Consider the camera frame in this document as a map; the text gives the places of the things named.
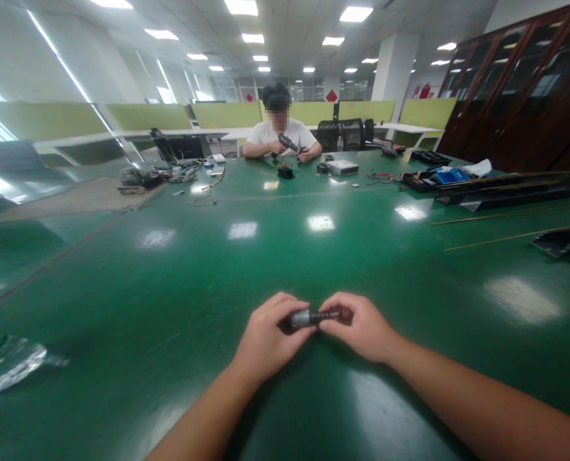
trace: forearm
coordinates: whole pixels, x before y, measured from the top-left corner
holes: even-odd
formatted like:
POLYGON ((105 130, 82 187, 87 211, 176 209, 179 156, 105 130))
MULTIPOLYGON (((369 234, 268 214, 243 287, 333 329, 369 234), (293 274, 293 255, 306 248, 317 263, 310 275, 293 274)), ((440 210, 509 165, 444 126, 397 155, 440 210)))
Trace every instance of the forearm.
POLYGON ((385 363, 394 368, 481 459, 570 459, 570 417, 399 338, 385 363))
POLYGON ((226 368, 187 410, 145 461, 217 460, 259 386, 226 368))
POLYGON ((242 154, 246 158, 260 158, 272 151, 271 145, 268 144, 249 144, 246 143, 242 148, 242 154))
POLYGON ((311 148, 309 149, 309 154, 313 157, 313 158, 317 158, 322 154, 322 145, 319 144, 318 142, 316 142, 315 144, 313 144, 311 146, 311 148))

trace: hand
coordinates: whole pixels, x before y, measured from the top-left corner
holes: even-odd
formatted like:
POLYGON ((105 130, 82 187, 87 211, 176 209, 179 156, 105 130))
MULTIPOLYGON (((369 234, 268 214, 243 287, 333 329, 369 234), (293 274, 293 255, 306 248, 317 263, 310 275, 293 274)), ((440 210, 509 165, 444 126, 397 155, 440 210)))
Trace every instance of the hand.
POLYGON ((248 383, 260 385, 291 360, 317 328, 301 328, 286 336, 277 324, 295 311, 309 308, 287 293, 277 293, 251 314, 231 367, 248 383))
POLYGON ((302 163, 308 163, 314 159, 313 155, 309 152, 307 148, 304 148, 300 151, 300 155, 298 156, 302 163))
POLYGON ((405 341, 387 324, 375 305, 363 296, 338 292, 328 298, 319 311, 339 311, 343 318, 353 314, 350 327, 336 320, 324 320, 319 328, 346 342, 372 362, 389 364, 391 352, 405 341))
POLYGON ((268 144, 270 146, 270 152, 274 152, 276 155, 281 155, 287 149, 280 141, 273 141, 268 144))

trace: wire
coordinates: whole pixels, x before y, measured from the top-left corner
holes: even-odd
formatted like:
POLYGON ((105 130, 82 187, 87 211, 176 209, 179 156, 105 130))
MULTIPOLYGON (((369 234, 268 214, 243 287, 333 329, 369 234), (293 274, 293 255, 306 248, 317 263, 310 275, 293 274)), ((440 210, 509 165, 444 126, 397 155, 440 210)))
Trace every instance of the wire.
POLYGON ((205 188, 202 188, 202 195, 200 195, 199 197, 197 197, 193 202, 191 202, 191 205, 193 206, 207 206, 207 205, 216 205, 216 201, 214 202, 206 202, 206 203, 197 203, 200 200, 203 200, 205 198, 208 198, 212 195, 213 191, 213 187, 215 187, 219 182, 221 182, 223 180, 223 176, 225 175, 225 170, 223 171, 223 174, 220 174, 219 176, 216 177, 216 181, 213 182, 212 184, 208 184, 205 188))

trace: black hair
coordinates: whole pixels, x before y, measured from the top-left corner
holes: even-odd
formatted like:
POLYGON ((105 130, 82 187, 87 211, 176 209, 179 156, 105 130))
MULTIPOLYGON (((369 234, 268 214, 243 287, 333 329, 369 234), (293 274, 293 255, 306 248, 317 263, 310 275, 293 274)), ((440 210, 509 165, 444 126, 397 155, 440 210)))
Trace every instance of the black hair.
POLYGON ((266 110, 285 112, 289 109, 291 95, 285 85, 277 83, 276 85, 268 85, 263 89, 261 100, 264 102, 266 110))

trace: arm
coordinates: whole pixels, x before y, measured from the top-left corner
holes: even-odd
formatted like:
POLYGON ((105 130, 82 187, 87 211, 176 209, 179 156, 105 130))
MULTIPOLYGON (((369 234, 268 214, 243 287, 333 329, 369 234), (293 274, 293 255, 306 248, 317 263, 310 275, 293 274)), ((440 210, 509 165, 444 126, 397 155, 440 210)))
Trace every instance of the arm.
POLYGON ((247 143, 242 146, 242 154, 246 158, 260 158, 271 152, 274 152, 276 155, 281 155, 285 152, 285 146, 278 141, 265 144, 253 144, 247 141, 247 143))
POLYGON ((319 157, 322 154, 322 145, 315 141, 315 144, 311 146, 310 149, 304 149, 300 153, 300 161, 302 163, 308 163, 311 160, 319 157))
POLYGON ((145 461, 219 459, 247 403, 315 331, 303 328, 285 336, 277 324, 307 302, 278 293, 251 314, 230 365, 170 429, 145 461))
POLYGON ((320 310, 333 309, 353 313, 351 326, 326 320, 320 328, 394 368, 481 459, 570 460, 569 416, 409 342, 366 298, 336 293, 320 310))

